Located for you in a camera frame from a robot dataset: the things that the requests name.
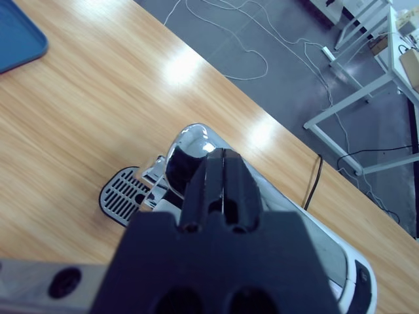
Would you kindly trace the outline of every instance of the black cable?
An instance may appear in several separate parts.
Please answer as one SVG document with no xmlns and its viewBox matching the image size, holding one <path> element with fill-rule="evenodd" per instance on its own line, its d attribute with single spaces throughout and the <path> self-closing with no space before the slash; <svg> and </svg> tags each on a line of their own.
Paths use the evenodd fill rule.
<svg viewBox="0 0 419 314">
<path fill-rule="evenodd" d="M 321 175 L 321 169 L 323 167 L 323 156 L 319 154 L 319 158 L 320 158 L 320 163 L 319 163 L 319 169 L 317 170 L 316 180 L 314 181 L 312 190 L 310 191 L 310 194 L 308 195 L 306 204 L 304 205 L 304 210 L 308 209 L 308 206 L 310 205 L 310 202 L 313 198 L 314 191 L 316 190 L 317 184 L 319 183 L 319 179 L 320 179 L 320 175 Z"/>
<path fill-rule="evenodd" d="M 357 151 L 357 152 L 352 152 L 351 154 L 347 154 L 347 155 L 345 155 L 345 156 L 339 157 L 339 158 L 338 158 L 338 161 L 337 161 L 337 167 L 338 167 L 338 170 L 339 170 L 339 169 L 340 169 L 339 162 L 340 162 L 340 160 L 341 160 L 341 159 L 343 159 L 343 158 L 345 158 L 345 157 L 348 157 L 348 156 L 351 156 L 351 155 L 354 155 L 354 154 L 358 154 L 358 153 L 360 153 L 360 152 L 387 152 L 387 151 L 390 151 L 390 150 L 399 150 L 399 149 L 403 149 L 403 148 L 411 148 L 411 147 L 413 147 L 413 146 L 419 146 L 419 145 L 407 145 L 407 146 L 395 147 L 395 148 L 387 148 L 387 149 L 363 149 L 363 150 L 359 150 L 359 151 Z M 369 196 L 368 196 L 368 198 L 369 198 L 370 200 L 372 200 L 372 201 L 373 201 L 373 203 L 376 203 L 376 202 L 373 200 L 373 198 L 370 198 Z M 398 224 L 400 224 L 400 217 L 399 217 L 399 215 L 398 215 L 398 214 L 394 213 L 393 211 L 389 211 L 389 210 L 387 210 L 387 209 L 382 208 L 382 207 L 380 206 L 380 204 L 378 204 L 378 203 L 376 203 L 376 204 L 377 204 L 377 206 L 379 206 L 379 208 L 381 208 L 383 211 L 385 211 L 385 212 L 387 212 L 387 213 L 389 213 L 389 214 L 392 214 L 393 216 L 397 217 L 397 223 L 398 223 Z"/>
<path fill-rule="evenodd" d="M 405 49 L 405 52 L 409 50 L 409 48 L 407 48 L 405 45 L 400 44 L 400 45 L 399 45 L 399 52 L 400 52 L 400 54 L 404 54 L 404 53 L 405 53 L 405 52 L 402 52 L 402 51 L 401 51 L 400 47 L 403 47 L 403 48 Z"/>
<path fill-rule="evenodd" d="M 340 162 L 341 159 L 343 159 L 345 157 L 348 157 L 348 156 L 351 156 L 351 155 L 358 154 L 360 152 L 387 152 L 387 151 L 390 151 L 390 150 L 399 150 L 399 149 L 411 148 L 411 147 L 413 147 L 413 145 L 407 145 L 407 146 L 395 147 L 395 148 L 385 148 L 385 149 L 363 149 L 363 150 L 359 150 L 357 152 L 351 152 L 350 154 L 347 154 L 347 155 L 344 155 L 344 156 L 338 158 L 337 167 L 338 167 L 338 169 L 340 169 L 339 162 Z"/>
<path fill-rule="evenodd" d="M 371 197 L 369 197 L 368 196 L 368 194 L 366 194 L 366 196 L 374 203 L 374 204 L 377 204 L 375 201 L 374 201 L 374 198 L 373 198 L 373 196 L 371 196 Z M 381 208 L 383 211 L 385 211 L 386 213 L 389 213 L 389 214 L 392 214 L 394 217 L 396 217 L 397 218 L 397 221 L 396 221 L 396 223 L 397 224 L 400 224 L 400 217 L 399 217 L 399 215 L 398 214 L 396 214 L 396 213 L 394 213 L 393 211 L 389 211 L 389 210 L 387 210 L 387 209 L 384 209 L 384 208 Z"/>
</svg>

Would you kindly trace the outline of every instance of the power cord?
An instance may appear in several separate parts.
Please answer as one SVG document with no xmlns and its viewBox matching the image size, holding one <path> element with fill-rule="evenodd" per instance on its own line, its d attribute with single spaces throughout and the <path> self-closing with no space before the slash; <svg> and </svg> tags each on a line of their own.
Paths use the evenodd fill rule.
<svg viewBox="0 0 419 314">
<path fill-rule="evenodd" d="M 308 206 L 310 205 L 310 202 L 312 201 L 314 191 L 316 191 L 317 184 L 319 183 L 319 179 L 320 179 L 320 175 L 321 175 L 321 169 L 323 168 L 323 156 L 320 155 L 320 154 L 318 156 L 319 156 L 319 159 L 320 159 L 319 169 L 317 170 L 316 180 L 314 181 L 313 187 L 312 187 L 312 189 L 310 191 L 310 194 L 307 197 L 307 201 L 304 205 L 304 210 L 305 211 L 308 209 Z"/>
<path fill-rule="evenodd" d="M 403 47 L 403 48 L 405 49 L 405 52 L 409 50 L 409 48 L 407 48 L 405 45 L 400 44 L 400 45 L 399 45 L 399 47 L 398 47 L 398 48 L 399 48 L 399 52 L 400 52 L 400 54 L 404 54 L 404 53 L 405 53 L 405 52 L 402 52 L 402 51 L 401 51 L 400 47 Z"/>
<path fill-rule="evenodd" d="M 343 167 L 340 167 L 340 165 L 339 165 L 339 162 L 343 159 L 343 158 L 345 158 L 345 157 L 348 157 L 348 156 L 352 156 L 352 155 L 355 155 L 355 154 L 359 154 L 360 152 L 387 152 L 387 151 L 391 151 L 391 150 L 399 150 L 399 149 L 404 149 L 404 148 L 411 148 L 411 147 L 413 147 L 413 146 L 417 146 L 417 145 L 406 145 L 406 146 L 402 146 L 402 147 L 395 147 L 395 148 L 385 148 L 385 149 L 362 149 L 362 150 L 359 150 L 359 151 L 357 151 L 357 152 L 353 152 L 353 153 L 351 153 L 351 154 L 347 154 L 347 155 L 344 155 L 344 156 L 341 156 L 340 158 L 338 158 L 338 160 L 337 160 L 337 168 L 338 168 L 338 171 L 339 172 L 341 172 L 342 170 L 346 173 L 346 175 L 347 176 L 349 176 L 350 178 L 352 178 L 353 180 L 355 180 L 356 181 L 356 183 L 357 183 L 357 187 L 358 187 L 358 190 L 360 190 L 359 189 L 359 181 L 358 181 L 358 179 L 357 178 L 355 178 L 355 177 L 353 177 L 353 176 L 351 176 L 348 172 L 347 172 L 347 170 L 345 169 L 345 168 L 343 168 Z M 378 196 L 376 196 L 374 193 L 373 193 L 373 188 L 372 188 L 372 186 L 371 186 L 371 184 L 366 180 L 366 178 L 365 178 L 365 173 L 362 173 L 362 176 L 363 176 L 363 178 L 364 178 L 364 181 L 365 181 L 365 183 L 367 184 L 367 186 L 369 187 L 369 191 L 367 192 L 367 193 L 365 193 L 365 195 L 367 195 L 368 196 L 368 194 L 370 194 L 371 195 L 371 197 L 369 197 L 370 198 L 370 200 L 372 200 L 373 202 L 375 202 L 375 204 L 377 204 L 377 206 L 379 206 L 379 208 L 381 208 L 383 211 L 385 211 L 387 214 L 391 214 L 391 215 L 393 215 L 397 220 L 396 220 L 396 222 L 398 223 L 398 224 L 400 224 L 400 217 L 399 217 L 399 215 L 397 214 L 397 213 L 395 213 L 395 212 L 393 212 L 393 211 L 390 211 L 390 210 L 388 210 L 387 209 L 387 207 L 384 205 L 384 202 L 378 197 Z"/>
<path fill-rule="evenodd" d="M 415 145 L 407 145 L 407 146 L 401 146 L 401 147 L 395 147 L 395 148 L 384 148 L 384 149 L 362 149 L 362 150 L 359 150 L 357 152 L 351 152 L 350 154 L 347 154 L 347 155 L 344 155 L 344 156 L 341 156 L 341 157 L 338 158 L 338 160 L 337 160 L 337 167 L 338 167 L 338 169 L 340 169 L 339 162 L 343 158 L 348 157 L 348 156 L 359 154 L 360 152 L 388 152 L 388 151 L 391 151 L 391 150 L 399 150 L 399 149 L 403 149 L 403 148 L 411 148 L 413 146 L 415 146 Z"/>
</svg>

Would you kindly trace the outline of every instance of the white table frame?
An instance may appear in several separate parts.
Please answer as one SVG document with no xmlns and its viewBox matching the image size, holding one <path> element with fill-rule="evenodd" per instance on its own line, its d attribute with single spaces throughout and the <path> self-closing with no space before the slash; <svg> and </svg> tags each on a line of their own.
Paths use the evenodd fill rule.
<svg viewBox="0 0 419 314">
<path fill-rule="evenodd" d="M 341 111 L 342 109 L 350 106 L 351 104 L 355 103 L 357 100 L 370 95 L 371 92 L 377 90 L 378 88 L 382 87 L 383 85 L 394 81 L 396 85 L 398 85 L 399 89 L 414 103 L 415 106 L 419 107 L 419 94 L 416 93 L 410 82 L 407 78 L 406 72 L 401 65 L 399 56 L 398 46 L 400 42 L 406 43 L 400 38 L 397 32 L 395 19 L 396 19 L 396 12 L 391 7 L 389 7 L 389 13 L 386 17 L 384 17 L 378 24 L 372 27 L 368 32 L 364 33 L 360 38 L 351 44 L 345 51 L 343 51 L 339 57 L 335 58 L 330 64 L 332 67 L 340 69 L 346 77 L 350 80 L 350 82 L 357 87 L 358 91 L 353 93 L 352 95 L 348 96 L 347 98 L 343 99 L 336 105 L 328 108 L 327 110 L 323 111 L 322 113 L 318 114 L 311 120 L 307 121 L 304 124 L 304 128 L 306 130 L 312 131 L 315 135 L 319 137 L 331 150 L 337 153 L 339 156 L 346 156 L 349 152 L 346 152 L 342 147 L 340 147 L 336 142 L 334 142 L 322 129 L 319 128 L 317 125 L 319 122 L 329 118 L 333 114 Z M 372 81 L 371 83 L 367 84 L 366 86 L 362 86 L 358 81 L 351 76 L 347 71 L 343 69 L 339 61 L 341 60 L 342 56 L 347 54 L 350 51 L 353 51 L 356 47 L 356 44 L 364 39 L 366 39 L 379 25 L 382 25 L 383 22 L 388 22 L 388 71 L 384 73 L 381 77 L 378 77 L 376 80 Z M 375 166 L 370 167 L 363 167 L 358 161 L 356 161 L 351 156 L 345 157 L 345 162 L 349 164 L 354 170 L 356 175 L 374 173 L 377 171 L 382 171 L 385 169 L 409 164 L 411 162 L 419 161 L 419 154 L 412 154 L 410 156 L 396 158 L 389 162 L 384 162 L 381 164 L 377 164 Z"/>
<path fill-rule="evenodd" d="M 381 4 L 376 8 L 375 10 L 372 10 L 368 17 L 365 18 L 365 23 L 362 23 L 360 18 L 366 14 L 377 2 L 381 1 Z M 371 20 L 371 18 L 374 18 L 377 13 L 379 13 L 388 3 L 391 3 L 390 0 L 373 0 L 371 1 L 364 9 L 361 10 L 352 20 L 349 21 L 348 24 L 345 25 L 345 27 L 340 32 L 340 36 L 338 38 L 338 41 L 335 45 L 335 49 L 339 50 L 342 48 L 344 44 L 346 44 L 353 36 L 358 34 L 358 31 L 361 30 L 362 27 L 366 28 L 366 24 L 368 21 Z M 349 30 L 349 28 L 354 24 L 356 21 L 359 22 L 359 25 L 355 27 L 349 34 L 346 34 L 346 32 Z"/>
</svg>

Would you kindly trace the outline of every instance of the screw hole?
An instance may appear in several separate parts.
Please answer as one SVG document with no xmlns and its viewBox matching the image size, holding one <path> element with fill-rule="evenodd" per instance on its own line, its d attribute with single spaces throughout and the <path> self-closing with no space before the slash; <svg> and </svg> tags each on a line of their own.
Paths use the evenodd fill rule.
<svg viewBox="0 0 419 314">
<path fill-rule="evenodd" d="M 202 314 L 202 303 L 190 288 L 175 288 L 169 291 L 157 304 L 155 314 L 182 313 Z"/>
<path fill-rule="evenodd" d="M 54 276 L 48 294 L 53 299 L 64 298 L 77 288 L 80 281 L 81 271 L 78 268 L 66 268 Z"/>
<path fill-rule="evenodd" d="M 230 314 L 279 314 L 269 295 L 261 289 L 242 288 L 233 296 Z"/>
</svg>

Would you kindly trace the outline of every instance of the white cable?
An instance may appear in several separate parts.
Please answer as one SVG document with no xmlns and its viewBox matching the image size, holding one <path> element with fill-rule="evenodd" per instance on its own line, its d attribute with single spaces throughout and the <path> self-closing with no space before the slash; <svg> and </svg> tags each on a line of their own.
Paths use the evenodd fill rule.
<svg viewBox="0 0 419 314">
<path fill-rule="evenodd" d="M 178 5 L 178 4 L 180 4 L 180 2 L 181 2 L 181 1 L 182 1 L 182 0 L 177 0 L 177 3 L 176 3 L 176 4 L 175 4 L 175 6 L 173 7 L 173 9 L 170 11 L 170 13 L 169 13 L 168 17 L 165 19 L 165 21 L 164 21 L 163 25 L 166 25 L 166 24 L 167 24 L 167 22 L 168 22 L 168 20 L 169 20 L 169 17 L 173 14 L 173 12 L 175 12 L 175 9 L 176 9 L 177 5 Z"/>
<path fill-rule="evenodd" d="M 340 168 L 339 170 L 338 170 L 338 172 L 341 172 L 341 171 L 344 171 L 345 173 L 346 173 L 346 175 L 349 177 L 349 178 L 352 178 L 353 180 L 355 180 L 355 182 L 356 182 L 356 186 L 357 186 L 357 188 L 358 188 L 358 190 L 359 190 L 359 181 L 358 181 L 358 179 L 357 178 L 355 178 L 354 176 L 352 176 L 352 175 L 350 175 L 348 172 L 347 172 L 347 170 L 345 169 L 345 168 Z"/>
<path fill-rule="evenodd" d="M 203 21 L 205 21 L 205 22 L 207 22 L 207 23 L 210 23 L 211 25 L 217 26 L 217 27 L 219 27 L 219 28 L 221 28 L 221 29 L 224 29 L 225 31 L 229 32 L 231 35 L 233 35 L 233 37 L 234 37 L 234 38 L 236 38 L 236 39 L 237 39 L 238 43 L 240 44 L 240 46 L 243 48 L 243 50 L 244 50 L 245 52 L 252 52 L 252 53 L 254 53 L 254 54 L 257 54 L 258 56 L 260 56 L 260 57 L 263 59 L 263 61 L 264 61 L 265 65 L 266 65 L 266 71 L 265 71 L 262 75 L 259 75 L 258 77 L 240 78 L 240 77 L 232 77 L 232 76 L 230 76 L 230 75 L 224 75 L 225 77 L 227 77 L 227 78 L 229 78 L 229 79 L 233 79 L 233 80 L 256 80 L 256 79 L 261 79 L 261 78 L 265 77 L 265 76 L 268 74 L 269 66 L 268 66 L 268 62 L 267 62 L 267 60 L 264 58 L 264 56 L 262 56 L 262 55 L 261 55 L 259 52 L 257 52 L 256 50 L 248 50 L 248 49 L 246 49 L 246 48 L 244 47 L 244 45 L 242 44 L 241 40 L 240 40 L 240 39 L 237 37 L 237 35 L 236 35 L 235 33 L 233 33 L 231 30 L 229 30 L 229 29 L 227 29 L 227 28 L 225 28 L 225 27 L 223 27 L 223 26 L 221 26 L 221 25 L 218 25 L 218 24 L 216 24 L 216 23 L 214 23 L 214 22 L 212 22 L 212 21 L 206 20 L 205 18 L 203 18 L 203 17 L 201 17 L 201 16 L 197 15 L 197 13 L 195 13 L 194 11 L 192 11 L 192 10 L 191 10 L 191 8 L 188 6 L 188 0 L 185 0 L 185 5 L 186 5 L 186 8 L 188 9 L 188 11 L 189 11 L 191 14 L 193 14 L 196 18 L 198 18 L 198 19 L 200 19 L 200 20 L 203 20 Z"/>
</svg>

